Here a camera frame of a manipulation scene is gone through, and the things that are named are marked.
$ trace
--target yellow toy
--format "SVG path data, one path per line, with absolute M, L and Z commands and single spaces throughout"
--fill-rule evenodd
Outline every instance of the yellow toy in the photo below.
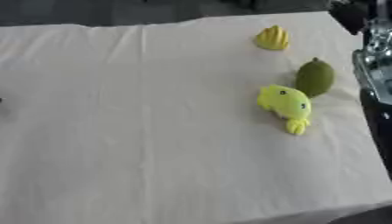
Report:
M 290 87 L 271 85 L 261 87 L 257 104 L 266 110 L 274 110 L 278 116 L 286 118 L 286 129 L 295 135 L 302 135 L 312 112 L 309 98 L 299 90 Z
M 274 25 L 259 33 L 255 44 L 269 50 L 283 50 L 289 45 L 289 34 L 282 27 Z

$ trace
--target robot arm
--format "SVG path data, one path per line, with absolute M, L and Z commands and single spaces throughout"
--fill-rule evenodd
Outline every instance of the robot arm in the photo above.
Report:
M 364 33 L 353 52 L 360 101 L 374 142 L 392 179 L 392 1 L 331 1 L 330 14 L 349 32 Z

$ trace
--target beige cloth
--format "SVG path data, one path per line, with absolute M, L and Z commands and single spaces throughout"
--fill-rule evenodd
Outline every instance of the beige cloth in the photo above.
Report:
M 281 25 L 290 47 L 252 38 Z M 0 28 L 0 222 L 214 224 L 392 199 L 325 12 Z M 256 106 L 312 57 L 337 71 L 304 136 Z

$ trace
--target table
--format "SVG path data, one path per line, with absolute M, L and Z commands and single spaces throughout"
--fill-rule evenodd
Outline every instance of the table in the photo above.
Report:
M 256 48 L 275 24 L 290 48 Z M 246 223 L 389 201 L 360 46 L 326 12 L 0 28 L 0 221 Z M 292 136 L 256 94 L 315 56 L 336 82 Z

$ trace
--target stuffed toy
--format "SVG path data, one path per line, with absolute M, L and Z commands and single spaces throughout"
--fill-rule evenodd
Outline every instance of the stuffed toy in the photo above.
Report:
M 312 112 L 311 102 L 304 93 L 294 88 L 278 85 L 261 87 L 257 104 L 287 119 L 286 129 L 291 134 L 302 135 L 306 126 L 310 125 L 308 117 Z

